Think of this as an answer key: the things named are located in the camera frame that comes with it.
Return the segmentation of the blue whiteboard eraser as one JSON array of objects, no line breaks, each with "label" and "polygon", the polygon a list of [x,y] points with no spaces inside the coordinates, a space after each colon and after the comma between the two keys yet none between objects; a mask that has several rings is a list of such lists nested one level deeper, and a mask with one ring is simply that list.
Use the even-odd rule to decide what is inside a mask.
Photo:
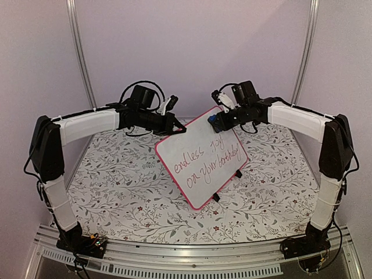
[{"label": "blue whiteboard eraser", "polygon": [[217,129],[217,130],[220,129],[218,115],[209,116],[208,123],[211,124],[214,129]]}]

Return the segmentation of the pink framed whiteboard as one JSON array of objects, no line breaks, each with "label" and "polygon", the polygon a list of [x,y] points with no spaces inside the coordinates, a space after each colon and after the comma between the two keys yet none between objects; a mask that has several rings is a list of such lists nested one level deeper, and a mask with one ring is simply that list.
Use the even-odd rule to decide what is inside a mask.
[{"label": "pink framed whiteboard", "polygon": [[223,110],[215,106],[185,125],[183,134],[155,145],[155,152],[195,210],[201,209],[224,183],[248,162],[234,130],[216,133],[208,118]]}]

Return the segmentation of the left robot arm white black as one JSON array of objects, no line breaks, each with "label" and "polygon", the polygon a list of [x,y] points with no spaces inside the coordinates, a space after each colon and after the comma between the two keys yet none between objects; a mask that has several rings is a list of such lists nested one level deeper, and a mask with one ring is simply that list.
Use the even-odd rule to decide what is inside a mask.
[{"label": "left robot arm white black", "polygon": [[73,252],[82,252],[84,236],[73,230],[79,226],[65,186],[63,147],[97,133],[140,127],[155,135],[181,134],[186,128],[171,112],[178,98],[166,98],[161,89],[144,87],[139,81],[130,86],[129,98],[120,98],[99,108],[49,118],[41,116],[35,124],[27,163],[37,177],[41,199],[52,213],[55,224],[64,232],[64,243]]}]

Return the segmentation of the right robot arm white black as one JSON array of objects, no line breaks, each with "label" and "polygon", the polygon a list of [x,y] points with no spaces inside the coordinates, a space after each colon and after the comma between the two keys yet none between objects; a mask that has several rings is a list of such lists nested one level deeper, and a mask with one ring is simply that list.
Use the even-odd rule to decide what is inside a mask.
[{"label": "right robot arm white black", "polygon": [[261,98],[251,81],[229,83],[234,100],[218,89],[211,96],[223,111],[208,122],[215,132],[228,131],[247,123],[273,124],[308,136],[321,145],[319,157],[320,192],[315,210],[307,225],[310,232],[301,239],[301,249],[313,253],[323,244],[323,236],[334,220],[335,211],[347,192],[347,176],[351,161],[357,160],[348,118],[345,115],[325,115],[290,104],[280,97]]}]

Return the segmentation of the right aluminium frame post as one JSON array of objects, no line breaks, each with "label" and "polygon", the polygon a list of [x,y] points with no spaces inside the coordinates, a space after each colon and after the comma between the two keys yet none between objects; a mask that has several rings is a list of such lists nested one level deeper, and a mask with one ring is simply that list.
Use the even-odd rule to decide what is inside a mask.
[{"label": "right aluminium frame post", "polygon": [[309,17],[306,28],[305,43],[303,46],[301,62],[295,81],[294,91],[291,97],[291,103],[297,104],[300,98],[303,82],[306,75],[307,66],[310,59],[314,36],[316,33],[317,18],[319,13],[319,0],[310,1]]}]

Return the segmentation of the aluminium frame post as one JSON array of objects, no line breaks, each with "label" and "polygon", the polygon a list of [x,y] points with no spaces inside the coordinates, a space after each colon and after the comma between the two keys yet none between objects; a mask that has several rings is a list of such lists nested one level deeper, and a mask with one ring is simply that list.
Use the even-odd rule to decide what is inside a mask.
[{"label": "aluminium frame post", "polygon": [[92,89],[92,84],[90,80],[87,63],[86,63],[85,56],[84,56],[80,28],[78,25],[76,2],[74,0],[67,0],[66,6],[67,6],[68,17],[69,17],[71,35],[73,39],[73,44],[74,44],[76,57],[77,57],[77,63],[80,69],[83,86],[84,86],[85,93],[86,93],[90,107],[95,108],[97,107],[97,104],[96,104],[96,99],[95,99],[94,92]]},{"label": "aluminium frame post", "polygon": [[297,104],[300,98],[303,82],[306,75],[307,66],[310,59],[314,36],[316,33],[317,18],[319,13],[319,0],[310,1],[309,17],[306,28],[305,43],[303,46],[301,62],[295,81],[294,91],[291,97],[291,103]]}]

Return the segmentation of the front aluminium rail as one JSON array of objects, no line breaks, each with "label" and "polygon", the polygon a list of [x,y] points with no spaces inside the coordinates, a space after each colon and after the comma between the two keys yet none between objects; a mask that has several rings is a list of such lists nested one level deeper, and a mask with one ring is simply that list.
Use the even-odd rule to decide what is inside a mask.
[{"label": "front aluminium rail", "polygon": [[56,246],[58,232],[41,225],[33,243],[26,278],[363,278],[348,228],[332,228],[324,268],[310,272],[318,253],[285,258],[280,239],[237,244],[170,245],[110,240],[101,259],[74,264]]}]

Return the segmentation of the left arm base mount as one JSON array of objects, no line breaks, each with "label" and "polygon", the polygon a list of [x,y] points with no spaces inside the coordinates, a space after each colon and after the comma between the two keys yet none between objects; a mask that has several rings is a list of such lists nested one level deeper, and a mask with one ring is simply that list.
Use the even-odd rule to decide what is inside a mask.
[{"label": "left arm base mount", "polygon": [[56,247],[68,252],[76,253],[78,255],[84,255],[89,257],[95,257],[102,259],[108,238],[98,233],[92,235],[84,235],[80,223],[77,223],[69,231],[65,231],[60,228],[59,224],[56,224],[59,230],[59,239]]}]

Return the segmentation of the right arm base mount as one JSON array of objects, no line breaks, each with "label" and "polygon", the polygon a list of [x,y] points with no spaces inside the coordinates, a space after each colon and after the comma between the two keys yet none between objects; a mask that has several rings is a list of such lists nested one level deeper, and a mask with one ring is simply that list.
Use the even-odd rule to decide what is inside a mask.
[{"label": "right arm base mount", "polygon": [[331,244],[328,236],[318,238],[310,233],[281,241],[280,251],[285,259],[297,258],[299,267],[308,274],[317,273],[328,259]]}]

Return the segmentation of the left aluminium frame post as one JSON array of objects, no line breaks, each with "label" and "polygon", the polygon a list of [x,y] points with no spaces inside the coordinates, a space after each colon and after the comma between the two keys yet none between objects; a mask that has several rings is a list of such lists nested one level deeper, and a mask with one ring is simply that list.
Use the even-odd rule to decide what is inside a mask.
[{"label": "left aluminium frame post", "polygon": [[67,6],[68,17],[69,17],[71,35],[73,39],[73,44],[74,44],[76,57],[77,57],[77,63],[80,69],[83,86],[84,86],[85,93],[86,93],[90,107],[95,108],[97,107],[97,104],[96,104],[96,99],[95,99],[94,92],[92,89],[92,84],[90,80],[87,63],[86,63],[85,56],[84,56],[80,28],[78,25],[76,2],[74,0],[67,0],[66,6]]}]

